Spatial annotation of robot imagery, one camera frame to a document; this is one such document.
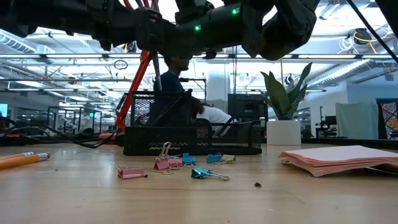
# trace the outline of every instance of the potted plant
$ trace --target potted plant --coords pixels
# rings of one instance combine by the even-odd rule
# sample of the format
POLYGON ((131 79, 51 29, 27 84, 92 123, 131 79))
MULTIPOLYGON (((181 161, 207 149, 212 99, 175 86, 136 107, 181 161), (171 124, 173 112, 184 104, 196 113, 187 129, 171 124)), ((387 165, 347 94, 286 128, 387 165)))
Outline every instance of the potted plant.
POLYGON ((267 93, 262 91, 266 103, 271 106, 277 121, 267 123, 267 144, 277 146, 296 146, 301 145, 300 122, 292 120, 294 112, 299 106, 299 102, 305 96, 307 86, 301 88, 305 78, 311 71, 312 63, 309 63, 300 76, 297 85, 286 92, 283 84, 275 79, 272 72, 269 75, 261 72, 266 83, 267 93))

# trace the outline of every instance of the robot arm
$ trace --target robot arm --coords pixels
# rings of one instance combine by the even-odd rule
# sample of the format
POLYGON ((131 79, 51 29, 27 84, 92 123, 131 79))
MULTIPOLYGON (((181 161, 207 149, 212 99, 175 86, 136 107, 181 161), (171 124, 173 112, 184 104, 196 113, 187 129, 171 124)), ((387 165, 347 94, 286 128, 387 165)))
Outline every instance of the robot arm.
POLYGON ((25 37, 38 26, 91 35, 110 50, 133 40, 142 50, 189 57, 242 45, 252 57, 277 60, 305 44, 320 0, 176 0, 176 24, 148 8, 126 9, 117 0, 4 0, 0 28, 25 37), (276 6, 265 25, 262 18, 276 6))

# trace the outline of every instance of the white plant pot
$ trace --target white plant pot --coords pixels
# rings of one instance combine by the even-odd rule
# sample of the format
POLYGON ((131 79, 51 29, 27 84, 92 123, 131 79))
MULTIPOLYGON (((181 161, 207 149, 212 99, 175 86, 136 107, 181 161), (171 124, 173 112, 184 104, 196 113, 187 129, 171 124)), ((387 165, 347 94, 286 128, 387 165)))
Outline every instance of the white plant pot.
POLYGON ((300 122, 268 121, 267 144, 272 146, 301 145, 300 122))

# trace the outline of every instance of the table surface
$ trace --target table surface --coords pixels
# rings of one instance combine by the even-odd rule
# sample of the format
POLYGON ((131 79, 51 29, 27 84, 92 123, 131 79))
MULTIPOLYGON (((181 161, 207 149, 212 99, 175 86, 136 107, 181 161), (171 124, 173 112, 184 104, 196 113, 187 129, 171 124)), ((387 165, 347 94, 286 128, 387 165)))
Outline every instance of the table surface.
POLYGON ((116 146, 0 147, 1 156, 52 155, 0 170, 0 223, 397 223, 395 176, 356 170, 316 178, 277 159, 282 151, 324 146, 264 145, 262 155, 222 166, 197 157, 230 181, 191 179, 188 168, 151 173, 154 157, 126 157, 116 146), (120 180, 120 165, 145 167, 149 177, 120 180))

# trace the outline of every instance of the orange pencil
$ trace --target orange pencil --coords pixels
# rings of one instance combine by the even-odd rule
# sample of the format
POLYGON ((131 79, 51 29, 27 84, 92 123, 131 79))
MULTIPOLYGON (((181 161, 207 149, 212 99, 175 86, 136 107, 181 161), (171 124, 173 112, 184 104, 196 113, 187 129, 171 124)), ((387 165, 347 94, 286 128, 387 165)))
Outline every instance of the orange pencil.
POLYGON ((33 162, 44 161, 47 160, 48 158, 50 158, 49 153, 39 153, 32 156, 17 157, 12 159, 2 159, 0 160, 0 170, 31 164, 33 162))
POLYGON ((9 155, 9 156, 0 156, 0 159, 12 159, 12 158, 18 158, 18 157, 25 157, 25 156, 31 156, 34 155, 34 152, 24 152, 21 154, 14 154, 14 155, 9 155))

